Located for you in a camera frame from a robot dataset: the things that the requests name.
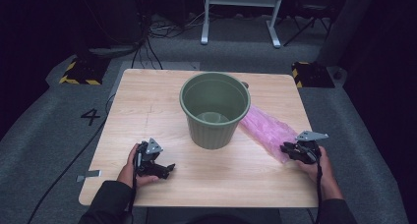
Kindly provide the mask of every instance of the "hand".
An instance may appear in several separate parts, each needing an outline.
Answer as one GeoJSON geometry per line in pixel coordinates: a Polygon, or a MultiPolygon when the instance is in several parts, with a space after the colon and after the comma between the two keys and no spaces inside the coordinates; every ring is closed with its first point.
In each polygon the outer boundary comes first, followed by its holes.
{"type": "MultiPolygon", "coordinates": [[[[122,182],[126,185],[128,185],[130,188],[133,188],[133,172],[134,172],[134,164],[133,160],[135,158],[136,149],[138,148],[138,144],[135,144],[133,146],[132,150],[129,153],[128,161],[125,166],[123,166],[122,170],[119,173],[119,176],[117,177],[117,181],[122,182]]],[[[143,176],[140,177],[136,175],[136,181],[137,181],[137,189],[141,186],[144,186],[146,184],[155,182],[158,180],[158,177],[156,176],[143,176]]]]}
{"type": "MultiPolygon", "coordinates": [[[[336,179],[333,176],[333,170],[331,168],[331,163],[328,158],[328,153],[326,150],[319,146],[320,152],[322,153],[322,157],[320,158],[320,165],[322,166],[322,194],[323,200],[330,199],[330,198],[341,198],[343,199],[343,195],[341,190],[337,184],[336,179]]],[[[317,183],[317,164],[305,164],[301,161],[296,161],[298,167],[306,172],[310,179],[317,183]]]]}

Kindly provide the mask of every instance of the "green bucket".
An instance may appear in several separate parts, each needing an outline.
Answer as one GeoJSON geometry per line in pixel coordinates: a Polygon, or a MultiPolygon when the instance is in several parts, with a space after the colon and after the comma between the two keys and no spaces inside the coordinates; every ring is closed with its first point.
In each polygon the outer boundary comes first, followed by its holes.
{"type": "Polygon", "coordinates": [[[227,145],[248,113],[251,96],[237,79],[223,73],[202,73],[181,88],[180,103],[193,142],[206,149],[227,145]]]}

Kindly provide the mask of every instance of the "metal stand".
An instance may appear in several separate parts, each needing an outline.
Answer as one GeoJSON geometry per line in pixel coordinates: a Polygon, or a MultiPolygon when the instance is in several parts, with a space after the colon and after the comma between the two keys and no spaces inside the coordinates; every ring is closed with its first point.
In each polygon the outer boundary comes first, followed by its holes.
{"type": "Polygon", "coordinates": [[[275,48],[281,46],[276,35],[274,24],[282,0],[206,0],[205,2],[205,22],[203,24],[202,44],[209,42],[209,5],[234,5],[234,6],[256,6],[256,7],[273,7],[272,19],[267,21],[272,44],[275,48]]]}

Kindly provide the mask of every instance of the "person's left hand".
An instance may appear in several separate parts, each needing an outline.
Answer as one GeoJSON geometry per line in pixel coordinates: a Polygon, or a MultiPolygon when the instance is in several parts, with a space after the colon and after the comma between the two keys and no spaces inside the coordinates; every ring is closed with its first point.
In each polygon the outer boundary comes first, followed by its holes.
{"type": "MultiPolygon", "coordinates": [[[[119,173],[119,176],[117,177],[118,182],[122,182],[126,185],[128,185],[130,188],[133,188],[133,172],[134,172],[134,164],[133,160],[135,158],[136,149],[138,148],[138,144],[135,144],[133,146],[132,150],[129,153],[128,161],[125,166],[123,166],[122,170],[119,173]]],[[[158,177],[156,176],[143,176],[140,177],[136,175],[136,181],[137,181],[137,189],[141,186],[144,186],[146,184],[155,182],[158,180],[158,177]]]]}

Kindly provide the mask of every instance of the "number 4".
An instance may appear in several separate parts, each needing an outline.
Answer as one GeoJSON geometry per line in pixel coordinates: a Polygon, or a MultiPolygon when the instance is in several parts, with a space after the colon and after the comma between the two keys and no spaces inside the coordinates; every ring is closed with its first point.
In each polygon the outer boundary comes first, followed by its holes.
{"type": "Polygon", "coordinates": [[[81,118],[89,118],[89,126],[91,126],[92,125],[92,121],[94,121],[94,119],[100,117],[100,116],[95,116],[96,113],[97,113],[97,110],[93,108],[89,112],[83,114],[81,116],[81,118]]]}

